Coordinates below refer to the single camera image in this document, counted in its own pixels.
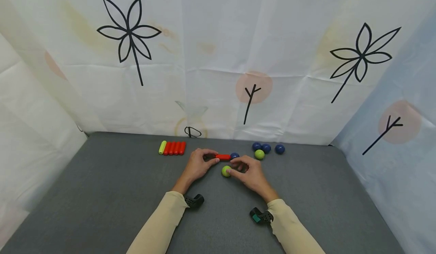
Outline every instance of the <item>ball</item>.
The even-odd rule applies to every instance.
[[[259,149],[262,149],[262,145],[258,142],[253,143],[253,151],[257,151]]]
[[[262,150],[256,150],[254,156],[256,157],[256,159],[262,160],[265,157],[265,152]]]
[[[234,158],[236,158],[236,157],[239,157],[239,154],[238,154],[238,153],[232,153],[232,154],[230,154],[230,157],[231,157],[232,159],[234,159]]]
[[[224,166],[224,167],[221,169],[221,174],[222,174],[223,176],[225,176],[225,177],[229,177],[230,174],[227,173],[226,170],[227,170],[227,169],[231,169],[231,168],[232,168],[232,167],[230,167],[230,166]]]
[[[262,144],[262,151],[264,151],[265,154],[268,154],[269,151],[271,151],[271,146],[268,143]]]
[[[278,144],[276,145],[276,153],[277,154],[283,154],[285,152],[285,146]]]

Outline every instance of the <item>red block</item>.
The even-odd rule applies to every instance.
[[[185,148],[186,148],[186,142],[182,142],[179,148],[179,155],[182,156],[185,153]]]
[[[179,154],[180,142],[176,142],[176,147],[174,148],[174,155],[177,156]]]
[[[174,148],[176,147],[176,142],[172,142],[170,146],[170,150],[168,151],[168,154],[172,156],[174,154]]]
[[[168,156],[168,152],[170,151],[171,142],[167,142],[167,145],[165,145],[165,150],[163,151],[164,156]]]
[[[229,154],[217,154],[215,156],[219,160],[229,161],[232,157]]]

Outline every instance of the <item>pink circle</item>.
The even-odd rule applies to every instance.
[[[60,78],[63,78],[65,80],[67,79],[67,77],[65,77],[64,73],[61,71],[59,66],[56,64],[56,62],[53,60],[53,58],[48,52],[44,53],[44,58],[45,58],[45,62],[47,63],[51,71],[53,71]]]
[[[378,122],[379,134],[388,130],[383,139],[392,144],[403,144],[414,139],[420,129],[421,115],[406,100],[393,103]]]
[[[256,90],[260,89],[253,94],[252,104],[263,102],[273,90],[271,77],[258,71],[249,71],[239,77],[238,82],[236,82],[236,96],[241,102],[248,103],[250,101],[250,96],[245,88],[249,93],[252,93],[254,85],[256,85]]]

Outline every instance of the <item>dark blue ball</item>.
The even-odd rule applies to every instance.
[[[276,153],[277,154],[283,154],[285,152],[285,146],[278,144],[276,145]]]
[[[253,151],[262,149],[262,145],[258,142],[253,143]]]
[[[265,154],[268,154],[269,151],[271,151],[271,146],[268,143],[262,144],[262,151],[264,151]]]
[[[230,157],[232,159],[234,159],[235,157],[239,157],[239,154],[238,153],[232,153],[232,154],[230,154]]]

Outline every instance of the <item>green ball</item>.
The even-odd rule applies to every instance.
[[[256,150],[254,156],[256,157],[256,159],[262,160],[265,157],[265,152],[262,150]]]
[[[225,177],[229,177],[230,174],[227,173],[226,170],[227,170],[227,169],[231,169],[231,168],[232,168],[232,167],[230,167],[230,166],[224,166],[224,167],[221,169],[221,174],[222,174],[223,176],[225,176]]]

